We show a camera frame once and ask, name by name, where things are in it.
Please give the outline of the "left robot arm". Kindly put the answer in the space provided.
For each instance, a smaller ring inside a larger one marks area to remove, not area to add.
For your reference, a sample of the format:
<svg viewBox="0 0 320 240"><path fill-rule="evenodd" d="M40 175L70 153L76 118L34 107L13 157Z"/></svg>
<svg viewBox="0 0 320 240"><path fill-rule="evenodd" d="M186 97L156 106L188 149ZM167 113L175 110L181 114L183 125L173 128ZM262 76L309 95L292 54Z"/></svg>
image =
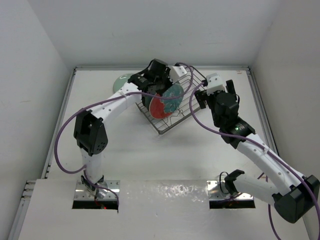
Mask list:
<svg viewBox="0 0 320 240"><path fill-rule="evenodd" d="M128 107L141 101L143 94L153 92L160 96L179 80L174 66L154 59L142 72L132 74L108 102L99 103L80 113L75 120L73 136L80 148L85 165L83 178L87 185L96 185L103 180L102 152L108 144L107 125Z"/></svg>

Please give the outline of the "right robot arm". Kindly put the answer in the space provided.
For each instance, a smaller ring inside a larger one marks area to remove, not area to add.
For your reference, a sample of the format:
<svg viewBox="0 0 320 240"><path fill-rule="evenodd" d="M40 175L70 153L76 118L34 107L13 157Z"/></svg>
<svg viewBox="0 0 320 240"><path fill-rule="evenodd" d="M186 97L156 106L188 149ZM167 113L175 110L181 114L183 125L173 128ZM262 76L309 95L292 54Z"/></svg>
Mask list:
<svg viewBox="0 0 320 240"><path fill-rule="evenodd" d="M233 81L228 80L224 86L215 77L203 80L200 86L205 89L196 87L191 95L201 109L210 109L214 126L219 129L211 132L220 135L226 144L249 158L270 179L270 182L259 183L243 170L236 169L224 178L221 191L229 196L248 193L273 206L284 220L292 224L312 207L318 212L320 181L314 175L305 176L290 167L264 143L252 126L239 117L240 98Z"/></svg>

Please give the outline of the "dark wire dish rack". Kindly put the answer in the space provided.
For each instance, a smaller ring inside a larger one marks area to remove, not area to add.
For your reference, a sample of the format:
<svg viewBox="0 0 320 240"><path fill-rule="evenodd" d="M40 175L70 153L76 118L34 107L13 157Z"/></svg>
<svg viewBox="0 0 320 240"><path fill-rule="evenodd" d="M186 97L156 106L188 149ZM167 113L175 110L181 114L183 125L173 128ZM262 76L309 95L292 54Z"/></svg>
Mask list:
<svg viewBox="0 0 320 240"><path fill-rule="evenodd" d="M190 96L193 90L201 83L202 80L205 79L205 76L202 75L202 73L200 73L194 67L191 67L191 70L189 70L188 72L192 72L193 74L191 75L190 73L188 73L187 76L179 81L179 84L183 87L183 91L186 92L186 94L183 96L183 100L179 108L170 116L163 119L155 119L151 117L150 112L147 111L145 107L143 107L142 102L137 104L137 108L153 126L153 128L158 132L159 135L165 134L166 132L192 116L189 106ZM192 85L190 85L191 76L193 76Z"/></svg>

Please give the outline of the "grey rim cream plate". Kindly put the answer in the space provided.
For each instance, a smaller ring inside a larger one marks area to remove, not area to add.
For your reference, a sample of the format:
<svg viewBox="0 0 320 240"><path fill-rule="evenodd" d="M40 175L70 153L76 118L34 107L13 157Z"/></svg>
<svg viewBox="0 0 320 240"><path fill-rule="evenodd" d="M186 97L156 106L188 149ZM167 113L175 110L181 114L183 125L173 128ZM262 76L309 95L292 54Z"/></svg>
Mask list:
<svg viewBox="0 0 320 240"><path fill-rule="evenodd" d="M142 102L143 107L146 108L146 97L144 95L142 95L141 102Z"/></svg>

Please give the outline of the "teal blue plate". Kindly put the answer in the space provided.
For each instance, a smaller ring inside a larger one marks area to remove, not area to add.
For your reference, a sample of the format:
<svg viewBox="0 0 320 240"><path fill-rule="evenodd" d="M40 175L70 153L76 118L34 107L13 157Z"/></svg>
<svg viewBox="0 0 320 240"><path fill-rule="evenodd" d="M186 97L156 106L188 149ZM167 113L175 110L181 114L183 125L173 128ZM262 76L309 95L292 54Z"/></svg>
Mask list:
<svg viewBox="0 0 320 240"><path fill-rule="evenodd" d="M146 110L149 112L150 111L150 104L151 104L151 101L153 100L153 97L151 96L146 96L144 98L144 106L146 108Z"/></svg>

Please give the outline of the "red teal floral plate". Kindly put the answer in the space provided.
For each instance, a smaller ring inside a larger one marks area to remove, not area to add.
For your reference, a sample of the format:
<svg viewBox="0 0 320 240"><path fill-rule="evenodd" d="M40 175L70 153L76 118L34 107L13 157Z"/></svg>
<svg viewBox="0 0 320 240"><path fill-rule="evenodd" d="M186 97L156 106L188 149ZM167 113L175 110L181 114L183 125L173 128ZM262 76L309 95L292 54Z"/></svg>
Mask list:
<svg viewBox="0 0 320 240"><path fill-rule="evenodd" d="M184 89L176 83L172 85L162 97L168 99L152 98L149 103L148 111L154 119L164 119L173 114L179 107L184 98Z"/></svg>

